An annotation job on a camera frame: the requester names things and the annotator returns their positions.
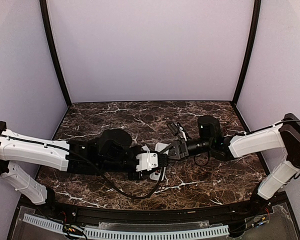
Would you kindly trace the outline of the white remote control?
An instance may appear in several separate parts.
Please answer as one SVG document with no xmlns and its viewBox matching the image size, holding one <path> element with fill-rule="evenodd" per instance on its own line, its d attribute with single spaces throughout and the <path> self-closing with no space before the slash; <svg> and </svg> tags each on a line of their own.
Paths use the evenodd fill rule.
<svg viewBox="0 0 300 240">
<path fill-rule="evenodd" d="M 165 149 L 166 147 L 168 146 L 168 144 L 166 144 L 166 143 L 161 143 L 161 142 L 158 142 L 158 143 L 156 143 L 156 145 L 155 145 L 155 151 L 157 151 L 157 152 L 160 152 L 160 151 L 162 151 L 163 149 Z M 165 180 L 165 173 L 166 173 L 166 167 L 164 167 L 164 169 L 163 169 L 163 176 L 162 176 L 162 179 L 161 179 L 161 181 L 163 182 L 164 180 Z M 150 175 L 149 175 L 149 178 L 151 179 L 151 180 L 153 180 L 153 181 L 158 181 L 159 179 L 160 179 L 160 175 L 161 175 L 161 170 L 159 169 L 159 170 L 156 170 L 156 171 L 154 171 L 154 172 L 152 172 Z"/>
</svg>

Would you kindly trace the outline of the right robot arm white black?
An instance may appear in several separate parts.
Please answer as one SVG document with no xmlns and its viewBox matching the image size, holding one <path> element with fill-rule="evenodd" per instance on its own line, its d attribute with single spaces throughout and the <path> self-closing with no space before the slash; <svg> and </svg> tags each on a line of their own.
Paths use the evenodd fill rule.
<svg viewBox="0 0 300 240">
<path fill-rule="evenodd" d="M 168 123 L 179 138 L 170 144 L 158 142 L 155 150 L 175 161 L 207 153 L 209 157 L 228 162 L 253 153 L 283 149 L 284 159 L 254 193 L 254 197 L 265 201 L 300 173 L 300 119 L 292 113 L 264 128 L 229 136 L 222 135 L 220 121 L 211 115 L 200 116 L 197 125 L 199 138 L 190 139 L 181 126 Z"/>
</svg>

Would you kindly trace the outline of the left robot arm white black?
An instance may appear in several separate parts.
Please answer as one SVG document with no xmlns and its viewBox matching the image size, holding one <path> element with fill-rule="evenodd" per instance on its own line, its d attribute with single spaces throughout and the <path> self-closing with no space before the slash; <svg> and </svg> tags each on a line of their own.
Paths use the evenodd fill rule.
<svg viewBox="0 0 300 240">
<path fill-rule="evenodd" d="M 55 192 L 35 181 L 18 162 L 77 175 L 127 173 L 129 180 L 136 181 L 164 171 L 169 157 L 146 146 L 132 146 L 132 137 L 119 128 L 107 129 L 89 141 L 45 140 L 15 133 L 0 121 L 0 178 L 37 206 L 53 204 Z"/>
</svg>

